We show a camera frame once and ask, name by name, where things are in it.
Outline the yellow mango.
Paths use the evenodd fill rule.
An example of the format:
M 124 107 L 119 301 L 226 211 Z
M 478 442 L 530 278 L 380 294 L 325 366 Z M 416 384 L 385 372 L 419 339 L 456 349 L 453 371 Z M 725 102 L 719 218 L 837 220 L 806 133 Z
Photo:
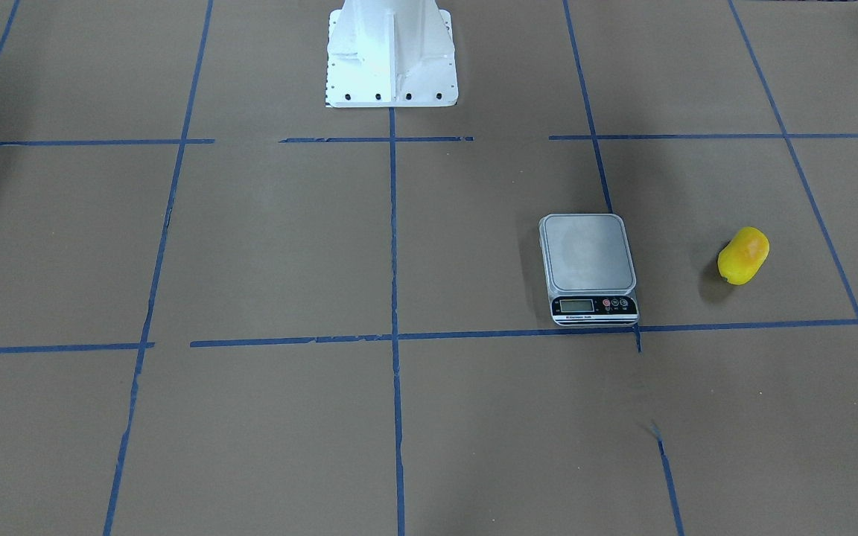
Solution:
M 769 252 L 769 239 L 760 229 L 743 227 L 719 251 L 718 273 L 728 284 L 747 284 L 763 266 Z

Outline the white pedestal column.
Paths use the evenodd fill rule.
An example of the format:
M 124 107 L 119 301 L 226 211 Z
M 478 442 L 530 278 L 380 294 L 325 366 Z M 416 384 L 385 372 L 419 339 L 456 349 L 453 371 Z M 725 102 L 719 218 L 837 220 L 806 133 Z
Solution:
M 453 106 L 459 96 L 453 20 L 435 1 L 345 1 L 329 13 L 326 106 Z

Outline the silver digital kitchen scale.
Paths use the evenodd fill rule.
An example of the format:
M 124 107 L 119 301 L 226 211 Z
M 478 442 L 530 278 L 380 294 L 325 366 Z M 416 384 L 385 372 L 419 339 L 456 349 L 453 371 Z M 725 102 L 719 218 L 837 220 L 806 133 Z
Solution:
M 556 325 L 633 327 L 636 272 L 616 214 L 548 214 L 539 221 L 550 315 Z

